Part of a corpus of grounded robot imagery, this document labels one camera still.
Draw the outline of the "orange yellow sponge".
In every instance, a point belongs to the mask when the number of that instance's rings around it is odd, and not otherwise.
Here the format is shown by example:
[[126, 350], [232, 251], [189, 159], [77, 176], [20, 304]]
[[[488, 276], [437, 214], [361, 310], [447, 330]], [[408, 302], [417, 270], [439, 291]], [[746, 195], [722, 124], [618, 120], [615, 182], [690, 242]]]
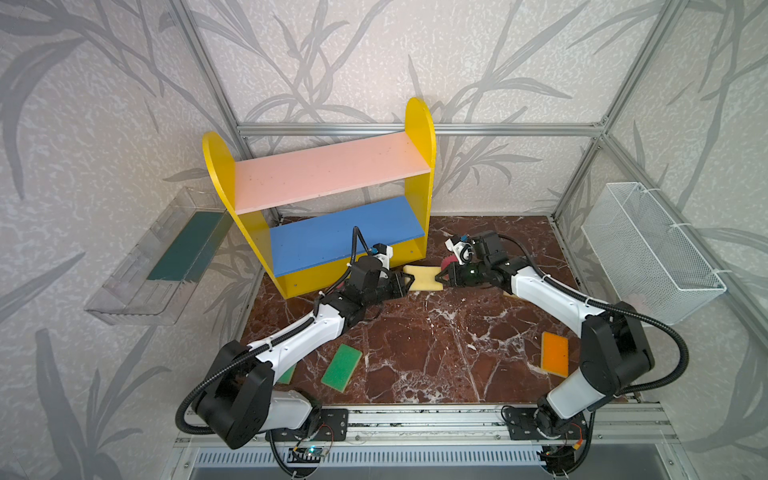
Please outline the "orange yellow sponge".
[[550, 332], [541, 337], [540, 368], [552, 375], [567, 378], [569, 375], [568, 339]]

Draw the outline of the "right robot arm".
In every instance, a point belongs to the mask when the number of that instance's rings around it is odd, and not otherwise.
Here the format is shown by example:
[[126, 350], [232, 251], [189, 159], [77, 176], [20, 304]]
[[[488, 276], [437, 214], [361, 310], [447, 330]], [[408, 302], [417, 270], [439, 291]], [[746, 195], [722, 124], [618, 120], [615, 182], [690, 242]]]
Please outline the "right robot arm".
[[553, 279], [527, 251], [511, 257], [508, 239], [493, 231], [475, 237], [453, 235], [435, 280], [447, 287], [491, 285], [526, 300], [559, 320], [580, 339], [579, 367], [537, 402], [533, 417], [540, 434], [558, 438], [576, 417], [620, 394], [655, 364], [634, 308], [626, 303], [598, 307]]

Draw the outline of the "green sponge under arm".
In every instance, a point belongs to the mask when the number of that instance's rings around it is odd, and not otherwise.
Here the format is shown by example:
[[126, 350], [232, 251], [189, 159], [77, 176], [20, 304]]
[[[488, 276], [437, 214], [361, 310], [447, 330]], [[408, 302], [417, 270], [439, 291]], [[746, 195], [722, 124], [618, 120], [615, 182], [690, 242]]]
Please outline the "green sponge under arm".
[[277, 380], [278, 384], [288, 385], [291, 383], [293, 375], [296, 370], [296, 365], [292, 365], [290, 368], [288, 368]]

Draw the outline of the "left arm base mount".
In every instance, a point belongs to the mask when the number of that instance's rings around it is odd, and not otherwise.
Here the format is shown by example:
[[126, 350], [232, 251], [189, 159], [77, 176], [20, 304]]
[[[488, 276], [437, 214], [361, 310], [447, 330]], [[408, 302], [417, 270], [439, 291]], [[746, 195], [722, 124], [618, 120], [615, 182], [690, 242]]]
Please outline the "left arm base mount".
[[305, 440], [320, 442], [344, 441], [349, 427], [349, 413], [345, 408], [325, 408], [310, 415], [298, 429], [276, 429], [271, 433], [277, 442], [299, 442]]

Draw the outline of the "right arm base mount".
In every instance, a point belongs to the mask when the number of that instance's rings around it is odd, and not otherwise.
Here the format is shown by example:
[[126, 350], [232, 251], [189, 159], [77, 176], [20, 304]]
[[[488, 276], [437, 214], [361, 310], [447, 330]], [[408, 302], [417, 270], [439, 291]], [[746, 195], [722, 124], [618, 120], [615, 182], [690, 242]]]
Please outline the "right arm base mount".
[[547, 406], [504, 405], [501, 418], [511, 440], [579, 440], [587, 426], [582, 413], [563, 419]]

